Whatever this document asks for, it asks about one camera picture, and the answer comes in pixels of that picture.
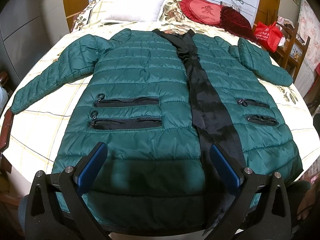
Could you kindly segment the person's right hand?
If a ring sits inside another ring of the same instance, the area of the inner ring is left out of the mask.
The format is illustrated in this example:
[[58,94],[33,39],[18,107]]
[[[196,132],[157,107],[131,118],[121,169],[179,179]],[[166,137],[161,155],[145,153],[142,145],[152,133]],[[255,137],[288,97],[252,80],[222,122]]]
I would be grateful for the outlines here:
[[297,219],[306,219],[312,207],[315,207],[317,194],[319,193],[319,184],[314,183],[310,190],[303,197],[298,210]]

